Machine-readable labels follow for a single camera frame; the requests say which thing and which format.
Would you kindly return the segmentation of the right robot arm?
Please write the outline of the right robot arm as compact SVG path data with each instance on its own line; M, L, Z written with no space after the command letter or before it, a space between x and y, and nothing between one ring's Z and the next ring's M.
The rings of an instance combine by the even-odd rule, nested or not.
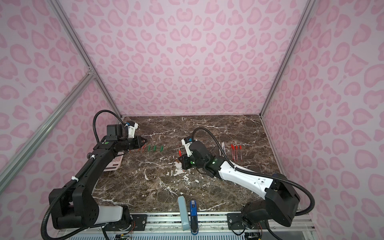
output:
M223 156L214 156L200 141L183 139L182 145L186 150L179 157L183 170L202 170L211 178L233 182L261 198L242 208L241 221L245 227L252 228L264 220L273 220L284 227L291 226L300 197L292 185L283 182L287 179L284 175L261 177L254 171L247 174L248 169L226 161Z

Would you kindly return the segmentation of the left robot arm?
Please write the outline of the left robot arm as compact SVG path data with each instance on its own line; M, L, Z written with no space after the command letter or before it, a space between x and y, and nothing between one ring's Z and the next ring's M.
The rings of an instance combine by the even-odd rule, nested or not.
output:
M93 198L93 191L108 164L121 153L140 149L147 143L147 139L136 135L138 126L135 122L108 125L106 136L87 155L86 164L64 187L51 191L48 216L55 229L110 224L114 230L124 230L132 224L127 206L100 206Z

